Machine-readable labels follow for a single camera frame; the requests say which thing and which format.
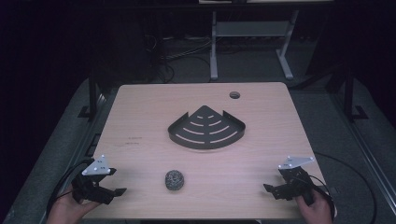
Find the human hand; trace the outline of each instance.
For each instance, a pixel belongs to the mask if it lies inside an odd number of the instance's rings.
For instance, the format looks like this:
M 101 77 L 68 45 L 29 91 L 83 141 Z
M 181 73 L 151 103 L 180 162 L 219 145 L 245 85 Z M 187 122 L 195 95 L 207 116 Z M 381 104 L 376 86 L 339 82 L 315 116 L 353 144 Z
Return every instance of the human hand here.
M 307 224 L 332 224 L 330 206 L 326 199 L 316 190 L 312 190 L 314 203 L 306 205 L 303 196 L 295 198 L 300 212 Z
M 71 192 L 73 187 L 70 185 L 65 192 Z M 77 224 L 87 213 L 99 206 L 100 203 L 78 203 L 74 200 L 72 193 L 61 196 L 53 204 L 47 224 Z

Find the small round disc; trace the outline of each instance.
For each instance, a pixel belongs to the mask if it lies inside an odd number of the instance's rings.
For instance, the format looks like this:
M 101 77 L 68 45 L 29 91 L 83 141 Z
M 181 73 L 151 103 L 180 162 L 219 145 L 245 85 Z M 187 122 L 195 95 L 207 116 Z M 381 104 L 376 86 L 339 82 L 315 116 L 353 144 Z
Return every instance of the small round disc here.
M 184 185 L 184 176 L 180 171 L 169 171 L 165 176 L 165 185 L 170 190 L 180 190 Z

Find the black quarter-circle tray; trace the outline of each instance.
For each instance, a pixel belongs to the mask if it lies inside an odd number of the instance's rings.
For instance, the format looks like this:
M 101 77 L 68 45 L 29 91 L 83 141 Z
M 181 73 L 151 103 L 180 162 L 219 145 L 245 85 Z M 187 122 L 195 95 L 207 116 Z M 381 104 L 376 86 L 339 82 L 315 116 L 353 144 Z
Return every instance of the black quarter-circle tray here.
M 220 115 L 207 105 L 201 106 L 190 117 L 184 114 L 168 128 L 175 143 L 194 149 L 226 147 L 238 141 L 245 133 L 241 120 L 223 111 Z

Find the dark background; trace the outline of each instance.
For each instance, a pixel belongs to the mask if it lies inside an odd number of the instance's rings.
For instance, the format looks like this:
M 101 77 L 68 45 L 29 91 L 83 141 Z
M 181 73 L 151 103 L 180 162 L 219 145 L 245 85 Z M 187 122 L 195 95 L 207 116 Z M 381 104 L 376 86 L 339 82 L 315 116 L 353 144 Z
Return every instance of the dark background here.
M 334 63 L 347 64 L 394 127 L 395 8 L 390 1 L 358 4 L 336 1 L 308 71 L 314 75 Z M 205 14 L 195 20 L 199 20 L 195 21 L 198 25 L 190 33 L 207 34 L 206 26 L 202 25 L 207 20 Z M 144 51 L 142 34 L 155 33 L 155 29 L 150 26 L 142 29 L 139 22 L 153 23 L 142 21 L 139 14 L 123 13 L 114 17 L 95 11 L 87 13 L 60 0 L 1 1 L 1 220 L 73 93 L 92 69 L 118 74 L 98 78 L 103 91 L 123 82 L 149 81 L 152 73 L 149 63 L 155 60 Z M 166 14 L 164 32 L 182 37 L 191 28 L 189 22 L 192 22 L 189 14 Z M 307 32 L 315 20 L 305 18 L 304 22 L 306 25 L 300 26 L 297 34 Z M 135 32 L 121 34 L 120 27 L 126 23 L 132 24 Z

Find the wooden table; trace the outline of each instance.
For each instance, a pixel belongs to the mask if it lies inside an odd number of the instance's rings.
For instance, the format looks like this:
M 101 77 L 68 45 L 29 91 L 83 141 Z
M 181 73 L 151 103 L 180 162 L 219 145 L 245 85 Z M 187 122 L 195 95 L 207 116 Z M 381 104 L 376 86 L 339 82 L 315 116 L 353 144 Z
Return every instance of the wooden table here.
M 232 99 L 232 91 L 240 98 Z M 245 122 L 245 135 L 212 150 L 173 142 L 168 127 L 202 105 Z M 295 201 L 275 200 L 262 184 L 284 184 L 277 166 L 288 155 L 314 156 L 282 83 L 122 86 L 94 157 L 102 154 L 118 171 L 101 186 L 127 191 L 86 218 L 299 218 Z M 304 169 L 323 179 L 316 161 Z M 171 170 L 184 175 L 178 191 L 164 184 Z

